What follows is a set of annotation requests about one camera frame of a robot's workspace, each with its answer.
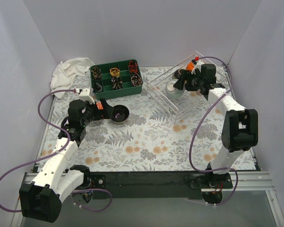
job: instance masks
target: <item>green box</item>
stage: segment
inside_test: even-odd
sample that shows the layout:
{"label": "green box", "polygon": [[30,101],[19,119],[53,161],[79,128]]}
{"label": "green box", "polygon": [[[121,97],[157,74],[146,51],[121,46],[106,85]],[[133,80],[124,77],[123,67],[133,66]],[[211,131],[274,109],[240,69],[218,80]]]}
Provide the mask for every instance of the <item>green box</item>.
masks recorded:
{"label": "green box", "polygon": [[[128,69],[128,64],[131,60],[127,61],[117,61],[117,62],[112,62],[112,63],[107,63],[107,64],[101,64],[101,65],[93,65],[90,67],[90,78],[91,78],[91,86],[94,88],[95,83],[99,83],[103,87],[103,91],[100,93],[94,93],[95,97],[97,99],[100,98],[105,98],[105,99],[110,99],[110,98],[117,98],[117,97],[123,97],[123,96],[131,96],[131,95],[136,95],[140,94],[142,92],[142,84],[137,87],[133,87],[132,82],[131,82],[131,75]],[[138,66],[138,74],[141,76],[141,72]],[[94,67],[98,67],[101,69],[101,79],[94,79],[92,75],[92,69]],[[123,84],[123,88],[119,90],[113,90],[112,86],[112,77],[110,75],[109,70],[111,68],[118,68],[120,70],[120,76]]]}

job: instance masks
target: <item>table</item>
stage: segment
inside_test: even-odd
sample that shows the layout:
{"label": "table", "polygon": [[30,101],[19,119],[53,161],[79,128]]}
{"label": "table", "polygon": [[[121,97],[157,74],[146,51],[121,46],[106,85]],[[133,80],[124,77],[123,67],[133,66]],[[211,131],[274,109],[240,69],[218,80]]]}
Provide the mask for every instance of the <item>table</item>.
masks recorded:
{"label": "table", "polygon": [[[169,67],[140,67],[143,81],[154,79]],[[90,87],[90,73],[76,77],[72,88]],[[60,125],[67,116],[69,102],[78,99],[74,93],[66,93],[55,99],[50,121]],[[188,151],[192,134],[210,103],[201,99],[183,119],[176,124],[169,114],[148,96],[146,85],[139,95],[107,100],[111,106],[128,107],[128,121],[116,125],[110,120],[92,122],[87,135],[68,163],[86,165],[91,171],[181,171],[192,170]],[[199,169],[205,169],[221,148],[221,131],[224,117],[214,109],[201,126],[194,143],[192,160]],[[50,154],[56,144],[59,130],[49,126],[39,157]],[[38,163],[40,169],[46,160]],[[234,163],[237,170],[255,170],[250,151],[244,152]]]}

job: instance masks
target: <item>bowl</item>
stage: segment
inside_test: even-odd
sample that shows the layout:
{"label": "bowl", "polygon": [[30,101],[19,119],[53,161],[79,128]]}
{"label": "bowl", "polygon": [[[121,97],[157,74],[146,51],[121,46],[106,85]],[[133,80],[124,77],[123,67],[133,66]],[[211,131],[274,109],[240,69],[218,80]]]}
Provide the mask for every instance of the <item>bowl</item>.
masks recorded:
{"label": "bowl", "polygon": [[129,110],[124,105],[115,105],[111,120],[116,124],[123,124],[129,116]]}

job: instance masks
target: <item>towel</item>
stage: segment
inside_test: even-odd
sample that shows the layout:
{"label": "towel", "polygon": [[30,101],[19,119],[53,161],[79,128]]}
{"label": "towel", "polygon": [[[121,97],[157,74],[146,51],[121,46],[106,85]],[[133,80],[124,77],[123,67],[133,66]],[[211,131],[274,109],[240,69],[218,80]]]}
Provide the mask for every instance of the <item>towel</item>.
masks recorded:
{"label": "towel", "polygon": [[[89,58],[74,58],[65,63],[60,62],[53,72],[51,90],[70,89],[76,76],[84,77],[85,72],[93,65],[94,63]],[[62,98],[64,94],[65,92],[58,92],[54,95]]]}

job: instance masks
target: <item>gray wall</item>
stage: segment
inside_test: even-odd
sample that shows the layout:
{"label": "gray wall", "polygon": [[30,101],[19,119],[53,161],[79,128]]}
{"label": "gray wall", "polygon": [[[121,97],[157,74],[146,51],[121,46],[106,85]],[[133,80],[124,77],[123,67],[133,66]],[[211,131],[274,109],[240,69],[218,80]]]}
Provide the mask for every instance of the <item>gray wall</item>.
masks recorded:
{"label": "gray wall", "polygon": [[230,67],[237,99],[259,113],[260,166],[271,173],[284,215],[284,0],[263,0]]}
{"label": "gray wall", "polygon": [[57,62],[174,65],[197,50],[229,61],[261,0],[24,0]]}
{"label": "gray wall", "polygon": [[[37,105],[50,90],[55,66],[22,0],[0,0],[0,176],[36,158],[45,126]],[[45,116],[50,103],[46,100],[42,107]],[[15,208],[24,172],[30,167],[3,179],[0,202],[4,206]],[[9,226],[12,217],[0,209],[0,227]]]}

